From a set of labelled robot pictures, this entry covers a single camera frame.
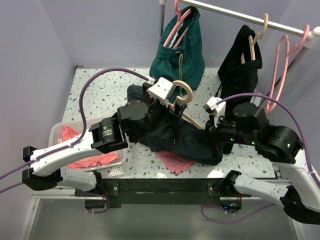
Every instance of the clothes rack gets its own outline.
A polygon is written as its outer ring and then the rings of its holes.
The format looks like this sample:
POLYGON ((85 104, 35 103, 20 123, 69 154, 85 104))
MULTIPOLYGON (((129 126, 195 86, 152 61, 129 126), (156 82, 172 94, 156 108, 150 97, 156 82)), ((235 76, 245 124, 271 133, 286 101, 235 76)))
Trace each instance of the clothes rack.
MULTIPOLYGON (((161 4, 159 38, 161 38, 162 33, 163 33, 163 29, 164 29, 163 26, 164 26, 164 19, 165 19, 166 0, 159 0, 159 1, 161 4)), ((226 15, 226 16, 229 16, 232 18, 244 20, 244 21, 252 23, 252 24, 257 24, 257 25, 261 25, 261 26, 264 25, 264 20, 262 18, 246 15, 246 14, 243 14, 240 12, 228 10, 228 9, 221 8, 218 6, 213 6, 213 5, 203 3, 200 1, 195 1, 195 0, 179 0, 179 1, 181 3, 187 4, 190 6, 198 7, 198 8, 205 9, 205 10, 208 10, 211 12, 226 15)), ((295 35, 298 37, 302 37, 304 34, 304 31, 302 29, 286 26, 286 25, 279 24, 279 23, 272 22, 272 21, 268 21, 267 27, 269 29, 277 30, 277 31, 280 31, 280 32, 283 32, 286 34, 295 35)), ((320 26, 314 28, 312 31, 309 32, 308 37, 304 43, 304 46, 300 49, 300 51, 297 53, 295 58, 290 62, 289 66, 287 68, 287 73, 289 73, 294 68, 296 63, 302 58, 302 56, 306 53, 306 51, 308 49, 310 49, 315 44, 315 42, 319 38, 320 38, 320 26)), ((275 91, 278 91, 280 79, 281 79, 281 76, 275 83, 275 86, 274 86, 275 91)), ((265 104, 266 104, 265 100, 261 101, 261 103, 260 103, 261 106, 264 106, 265 104)))

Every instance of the pink cloth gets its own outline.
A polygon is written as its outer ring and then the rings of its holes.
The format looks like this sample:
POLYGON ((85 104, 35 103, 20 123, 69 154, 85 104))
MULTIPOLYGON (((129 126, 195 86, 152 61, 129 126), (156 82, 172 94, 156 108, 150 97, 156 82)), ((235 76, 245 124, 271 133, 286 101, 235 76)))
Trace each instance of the pink cloth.
MULTIPOLYGON (((78 135, 79 133, 76 132, 72 127, 63 125, 61 130, 62 138, 58 139, 58 143, 62 143, 78 135)), ((70 163, 67 166, 71 169, 86 169, 86 168, 106 165, 118 159, 119 159, 118 153, 116 151, 113 151, 106 154, 101 154, 100 156, 86 157, 84 159, 70 163)))
POLYGON ((160 157, 164 165, 174 174, 188 170, 194 163, 194 161, 191 161, 188 158, 175 155, 166 150, 156 151, 155 154, 160 157))

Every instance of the metal rod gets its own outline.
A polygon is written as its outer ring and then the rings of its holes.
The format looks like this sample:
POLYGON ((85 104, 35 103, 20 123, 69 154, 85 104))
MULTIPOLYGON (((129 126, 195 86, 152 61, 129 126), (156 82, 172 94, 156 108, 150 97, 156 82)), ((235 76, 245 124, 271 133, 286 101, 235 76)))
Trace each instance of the metal rod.
MULTIPOLYGON (((191 5, 191 6, 194 6, 194 7, 198 7, 198 8, 201 8, 201 9, 206 9, 206 10, 209 10, 211 12, 215 12, 215 13, 218 13, 218 14, 223 14, 223 15, 226 15, 226 16, 229 16, 229 17, 232 17, 232 18, 236 18, 236 19, 241 19, 241 20, 247 21, 249 23, 253 23, 253 24, 257 24, 257 25, 261 25, 261 26, 264 25, 264 20, 262 18, 249 16, 249 15, 246 15, 246 14, 242 14, 242 13, 239 13, 239 12, 236 12, 236 11, 231 11, 231 10, 228 10, 228 9, 224 9, 224 8, 221 8, 221 7, 213 6, 213 5, 210 5, 210 4, 207 4, 207 3, 203 3, 203 2, 199 2, 199 1, 194 1, 194 0, 179 0, 179 1, 181 3, 188 4, 188 5, 191 5)), ((268 21, 267 27, 270 28, 270 29, 278 30, 278 31, 281 31, 283 33, 292 34, 292 35, 296 35, 296 36, 299 36, 299 37, 302 37, 303 34, 304 34, 304 31, 301 30, 301 29, 297 29, 297 28, 294 28, 294 27, 282 25, 282 24, 279 24, 279 23, 276 23, 276 22, 272 22, 272 21, 268 21)))
POLYGON ((165 4, 160 4, 159 41, 161 40, 162 33, 164 32, 165 10, 166 10, 166 5, 165 4))
MULTIPOLYGON (((288 76, 289 73, 291 72, 291 70, 295 67, 295 65, 297 64, 297 62, 305 55, 306 51, 309 48, 306 47, 302 47, 300 49, 300 51, 296 54, 296 56, 294 57, 294 59, 291 61, 291 63, 289 64, 287 70, 286 70, 286 75, 288 76)), ((282 75, 278 78, 278 80, 275 82, 274 84, 274 92, 277 93, 279 90, 279 84, 281 81, 281 77, 282 75)), ((259 107, 264 108, 265 104, 267 103, 268 100, 266 100, 265 98, 263 98, 259 104, 259 107)))

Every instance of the terrazzo table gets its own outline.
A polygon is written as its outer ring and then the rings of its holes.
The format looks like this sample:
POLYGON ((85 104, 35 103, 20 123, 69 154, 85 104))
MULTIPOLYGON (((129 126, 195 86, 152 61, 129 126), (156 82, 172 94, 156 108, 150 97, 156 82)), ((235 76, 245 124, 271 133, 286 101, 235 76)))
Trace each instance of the terrazzo table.
MULTIPOLYGON (((69 99, 65 108, 63 122, 80 121, 79 96, 85 82, 101 69, 77 69, 75 72, 69 99)), ((144 76, 149 74, 147 68, 132 69, 144 76)), ((203 109, 208 99, 215 95, 220 80, 217 68, 206 68, 194 98, 188 104, 186 113, 205 126, 209 115, 203 109)), ((83 106, 86 118, 111 117, 118 107, 127 102, 129 85, 143 84, 143 80, 124 72, 110 72, 99 76, 91 83, 84 95, 83 106)), ((148 147, 129 143, 125 162, 115 169, 102 169, 102 177, 110 177, 110 172, 117 172, 118 178, 206 178, 211 172, 212 178, 224 178, 230 170, 238 170, 252 178, 275 178, 271 162, 260 156, 252 146, 234 145, 231 154, 225 155, 217 166, 194 163, 189 170, 173 174, 155 153, 148 147)))

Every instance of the wire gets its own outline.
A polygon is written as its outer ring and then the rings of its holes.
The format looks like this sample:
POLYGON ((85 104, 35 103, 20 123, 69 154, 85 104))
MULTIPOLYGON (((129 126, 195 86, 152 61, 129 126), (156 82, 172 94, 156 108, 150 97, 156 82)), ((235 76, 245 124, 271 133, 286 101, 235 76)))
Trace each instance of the wire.
MULTIPOLYGON (((86 130, 87 130, 87 122, 86 122, 86 116, 85 116, 85 112, 84 112, 84 95, 85 95, 85 92, 87 90, 87 88, 89 87, 89 85, 99 76, 103 75, 103 74, 106 74, 106 73, 109 73, 109 72, 114 72, 114 71, 117 71, 117 72, 125 72, 125 73, 128 73, 128 74, 132 74, 132 75, 135 75, 137 76, 138 78, 141 78, 145 81, 148 81, 149 79, 146 77, 146 76, 143 76, 135 71, 132 71, 132 70, 129 70, 129 69, 126 69, 126 68, 122 68, 122 67, 111 67, 111 68, 106 68, 106 69, 103 69, 99 72, 97 72, 96 74, 94 74, 92 77, 90 77, 90 79, 84 84, 82 90, 81 90, 81 93, 80 93, 80 97, 79 97, 79 109, 80 109, 80 114, 81 114, 81 118, 82 118, 82 123, 83 123, 83 129, 82 129, 82 133, 80 135, 80 137, 78 137, 74 142, 72 142, 70 144, 70 147, 71 146, 74 146, 76 144, 78 144, 81 139, 85 136, 85 133, 86 133, 86 130)), ((48 155, 51 155, 51 154, 54 154, 54 153, 57 153, 59 151, 62 151, 62 150, 65 150, 69 148, 68 145, 65 145, 65 146, 61 146, 61 147, 58 147, 56 149, 53 149, 51 151, 47 151, 41 155, 39 155, 36 159, 39 160, 39 159, 42 159, 48 155)))
POLYGON ((22 164, 21 166, 18 166, 16 168, 12 169, 11 171, 6 172, 5 174, 0 176, 0 180, 4 179, 5 177, 9 176, 10 174, 13 174, 14 172, 16 172, 16 171, 18 171, 20 169, 23 169, 24 167, 30 165, 33 162, 34 162, 33 160, 27 161, 26 163, 22 164))
POLYGON ((203 205, 203 206, 201 207, 201 213, 202 213, 202 215, 203 215, 207 220, 209 220, 209 221, 211 221, 211 222, 214 222, 214 223, 216 223, 216 224, 236 224, 236 223, 239 223, 239 222, 241 222, 241 221, 243 221, 243 220, 246 220, 247 218, 251 217, 252 215, 255 215, 256 213, 258 213, 258 212, 260 212, 260 211, 262 211, 262 210, 264 210, 264 209, 267 209, 267 208, 269 208, 269 207, 272 207, 272 206, 275 206, 275 204, 271 203, 271 204, 262 206, 262 207, 258 208, 257 210, 249 213, 248 215, 246 215, 246 216, 244 216, 244 217, 241 217, 241 218, 239 218, 239 219, 237 219, 237 220, 233 220, 233 221, 220 221, 220 220, 216 220, 216 219, 214 219, 214 218, 208 217, 208 216, 204 213, 204 209, 205 209, 205 208, 216 208, 216 209, 223 210, 223 209, 222 209, 221 207, 219 207, 219 206, 215 206, 215 205, 203 205))
POLYGON ((95 193, 90 193, 90 192, 86 192, 86 191, 82 191, 82 190, 80 190, 80 191, 83 192, 84 194, 88 194, 88 195, 91 195, 91 196, 94 196, 94 197, 101 197, 101 198, 105 199, 105 201, 106 201, 106 204, 105 204, 103 210, 100 210, 100 211, 88 210, 88 213, 91 213, 91 214, 102 214, 102 213, 105 213, 110 208, 110 200, 106 196, 100 195, 100 194, 95 194, 95 193))
POLYGON ((317 178, 316 174, 313 172, 314 170, 313 170, 313 167, 312 167, 312 164, 311 164, 309 146, 307 144, 307 140, 306 140, 305 134, 304 134, 300 124, 298 123, 298 120, 293 115, 293 113, 285 105, 283 105, 281 102, 279 102, 278 100, 275 100, 275 99, 273 99, 273 98, 271 98, 269 96, 265 96, 265 95, 257 94, 257 93, 240 93, 240 94, 235 94, 235 95, 232 95, 232 96, 228 96, 228 97, 218 101, 216 103, 216 105, 219 105, 220 103, 227 102, 229 100, 240 98, 240 97, 260 97, 260 98, 263 98, 263 99, 270 100, 271 102, 274 102, 277 105, 279 105, 280 107, 282 107, 290 115, 290 117, 294 121, 296 127, 298 128, 298 131, 300 133, 300 136, 301 136, 301 139, 302 139, 302 142, 303 142, 303 145, 304 145, 305 161, 306 161, 306 165, 307 165, 307 168, 309 170, 309 173, 311 174, 315 184, 320 189, 320 180, 317 178))
POLYGON ((17 186, 20 186, 20 185, 22 185, 22 184, 24 184, 24 183, 23 183, 23 182, 19 182, 19 183, 13 184, 13 185, 11 185, 11 186, 8 186, 8 187, 0 190, 0 194, 4 193, 5 191, 8 191, 8 190, 10 190, 10 189, 13 189, 13 188, 15 188, 15 187, 17 187, 17 186))

